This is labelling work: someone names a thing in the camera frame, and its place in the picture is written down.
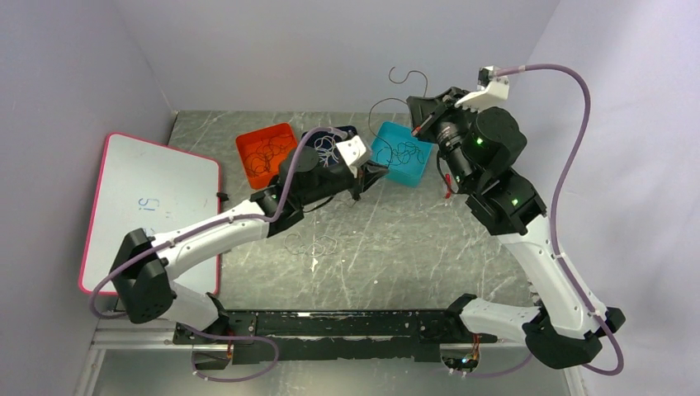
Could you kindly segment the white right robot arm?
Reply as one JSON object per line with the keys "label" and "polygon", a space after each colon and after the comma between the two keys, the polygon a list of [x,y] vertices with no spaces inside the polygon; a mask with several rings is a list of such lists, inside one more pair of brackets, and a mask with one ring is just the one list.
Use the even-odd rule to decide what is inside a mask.
{"label": "white right robot arm", "polygon": [[513,168],[527,143],[518,122],[497,106],[459,109],[465,95],[452,87],[437,97],[408,97],[413,135],[437,146],[471,214],[516,258],[540,304],[518,307],[466,295],[452,305],[447,335],[457,342],[474,333],[519,342],[552,369],[587,365],[624,315],[595,298],[572,266],[560,264],[546,204]]}

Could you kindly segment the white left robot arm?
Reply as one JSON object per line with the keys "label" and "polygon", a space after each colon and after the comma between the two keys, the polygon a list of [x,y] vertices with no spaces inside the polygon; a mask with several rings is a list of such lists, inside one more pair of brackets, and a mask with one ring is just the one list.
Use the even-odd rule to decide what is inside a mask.
{"label": "white left robot arm", "polygon": [[288,154],[268,186],[214,217],[182,229],[149,236],[127,233],[106,281],[112,283],[124,315],[134,324],[166,318],[195,328],[206,342],[227,335],[229,320],[220,302],[178,282],[194,266],[245,243],[271,238],[305,217],[305,207],[348,191],[354,200],[386,176],[389,168],[349,143],[339,160],[324,166],[301,146]]}

